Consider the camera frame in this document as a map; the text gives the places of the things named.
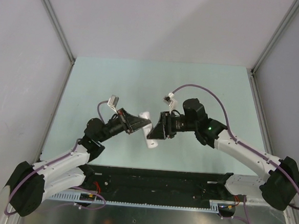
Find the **white remote control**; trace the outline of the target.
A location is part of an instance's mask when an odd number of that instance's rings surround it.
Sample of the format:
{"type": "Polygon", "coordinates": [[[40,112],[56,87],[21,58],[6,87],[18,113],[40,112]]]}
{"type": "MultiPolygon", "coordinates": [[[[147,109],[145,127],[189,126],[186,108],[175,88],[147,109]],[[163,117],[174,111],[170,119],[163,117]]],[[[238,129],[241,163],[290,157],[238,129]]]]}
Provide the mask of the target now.
{"type": "MultiPolygon", "coordinates": [[[[140,113],[138,115],[138,117],[145,118],[147,120],[151,119],[150,118],[150,113],[147,112],[147,111],[144,111],[144,112],[140,113]]],[[[147,146],[148,149],[154,149],[154,148],[158,147],[158,142],[156,140],[151,140],[151,139],[147,138],[148,134],[152,131],[152,129],[153,129],[152,123],[147,125],[147,126],[144,126],[142,128],[142,132],[144,134],[144,139],[145,139],[146,146],[147,146]]]]}

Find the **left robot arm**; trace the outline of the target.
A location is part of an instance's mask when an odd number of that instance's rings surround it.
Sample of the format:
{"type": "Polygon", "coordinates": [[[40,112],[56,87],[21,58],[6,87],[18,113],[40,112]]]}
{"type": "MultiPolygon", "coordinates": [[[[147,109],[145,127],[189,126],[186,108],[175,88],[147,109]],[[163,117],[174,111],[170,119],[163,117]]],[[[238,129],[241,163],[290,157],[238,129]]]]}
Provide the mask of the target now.
{"type": "Polygon", "coordinates": [[[9,205],[14,212],[25,217],[34,212],[46,198],[65,189],[91,188],[94,177],[87,169],[90,161],[98,158],[105,147],[102,142],[121,132],[132,134],[151,124],[145,114],[133,116],[124,108],[115,111],[107,123],[100,118],[88,121],[82,138],[72,149],[51,160],[16,166],[7,181],[10,187],[9,205]]]}

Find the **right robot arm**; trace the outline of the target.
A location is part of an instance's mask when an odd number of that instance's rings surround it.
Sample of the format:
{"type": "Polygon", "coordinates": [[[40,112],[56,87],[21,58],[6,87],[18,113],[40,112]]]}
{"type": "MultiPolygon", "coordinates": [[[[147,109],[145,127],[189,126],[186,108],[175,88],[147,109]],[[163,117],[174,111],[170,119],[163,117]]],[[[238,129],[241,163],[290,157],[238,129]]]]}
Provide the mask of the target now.
{"type": "Polygon", "coordinates": [[[230,134],[223,123],[210,118],[197,98],[183,102],[184,113],[176,116],[172,110],[160,113],[156,126],[147,134],[148,140],[173,138],[178,132],[193,132],[203,146],[222,151],[251,169],[258,181],[240,187],[237,180],[228,178],[217,186],[217,196],[228,200],[234,195],[260,195],[277,210],[284,211],[299,191],[299,170],[291,157],[258,152],[230,134]]]}

